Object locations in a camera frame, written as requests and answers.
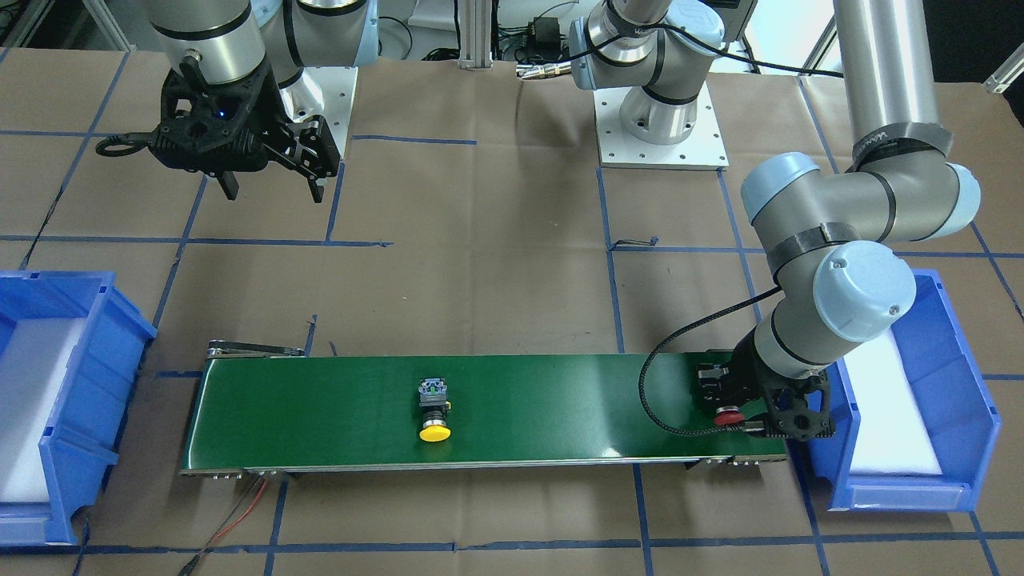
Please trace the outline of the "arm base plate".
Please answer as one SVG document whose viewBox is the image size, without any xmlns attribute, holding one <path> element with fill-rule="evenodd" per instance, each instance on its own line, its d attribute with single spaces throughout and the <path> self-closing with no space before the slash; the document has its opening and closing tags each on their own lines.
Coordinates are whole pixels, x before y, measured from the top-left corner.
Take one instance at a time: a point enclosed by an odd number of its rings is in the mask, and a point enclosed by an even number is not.
<svg viewBox="0 0 1024 576">
<path fill-rule="evenodd" d="M 593 92 L 601 165 L 608 168 L 717 170 L 730 165 L 705 83 L 681 106 L 654 101 L 641 87 Z"/>
<path fill-rule="evenodd" d="M 303 122 L 315 114 L 325 118 L 341 159 L 346 158 L 358 72 L 359 68 L 305 68 L 279 89 L 293 121 Z"/>
</svg>

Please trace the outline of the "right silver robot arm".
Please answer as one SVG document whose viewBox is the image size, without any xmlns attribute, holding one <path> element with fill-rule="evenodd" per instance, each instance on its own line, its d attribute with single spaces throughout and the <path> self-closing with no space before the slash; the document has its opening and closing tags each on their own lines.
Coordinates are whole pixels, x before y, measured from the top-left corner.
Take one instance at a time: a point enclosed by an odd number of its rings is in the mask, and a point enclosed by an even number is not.
<svg viewBox="0 0 1024 576">
<path fill-rule="evenodd" d="M 342 146 L 330 130 L 317 68 L 378 57 L 374 1 L 142 1 L 170 61 L 151 154 L 205 174 L 227 199 L 237 174 L 272 162 L 296 172 L 319 202 Z"/>
</svg>

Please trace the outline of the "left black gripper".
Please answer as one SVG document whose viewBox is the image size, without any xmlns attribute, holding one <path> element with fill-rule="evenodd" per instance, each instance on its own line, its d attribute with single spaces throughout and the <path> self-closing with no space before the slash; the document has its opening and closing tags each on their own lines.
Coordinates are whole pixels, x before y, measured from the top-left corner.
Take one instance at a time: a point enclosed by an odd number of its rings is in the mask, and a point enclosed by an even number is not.
<svg viewBox="0 0 1024 576">
<path fill-rule="evenodd" d="M 740 340 L 728 362 L 698 364 L 696 376 L 699 407 L 714 416 L 718 407 L 738 406 L 746 419 L 732 426 L 748 434 L 805 442 L 835 433 L 829 377 L 793 379 L 774 372 L 758 356 L 753 333 Z"/>
</svg>

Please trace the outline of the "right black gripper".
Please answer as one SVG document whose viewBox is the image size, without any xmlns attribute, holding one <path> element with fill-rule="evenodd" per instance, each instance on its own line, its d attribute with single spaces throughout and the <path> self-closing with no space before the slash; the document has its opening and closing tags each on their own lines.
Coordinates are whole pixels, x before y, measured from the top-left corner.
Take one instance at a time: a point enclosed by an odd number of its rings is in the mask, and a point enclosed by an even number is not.
<svg viewBox="0 0 1024 576">
<path fill-rule="evenodd" d="M 160 122 L 150 152 L 165 166 L 217 178 L 228 201 L 240 186 L 234 172 L 257 172 L 270 162 L 307 179 L 322 203 L 327 178 L 336 175 L 340 150 L 321 114 L 299 122 L 286 116 L 268 61 L 223 84 L 208 80 L 196 58 L 170 70 L 162 90 Z"/>
</svg>

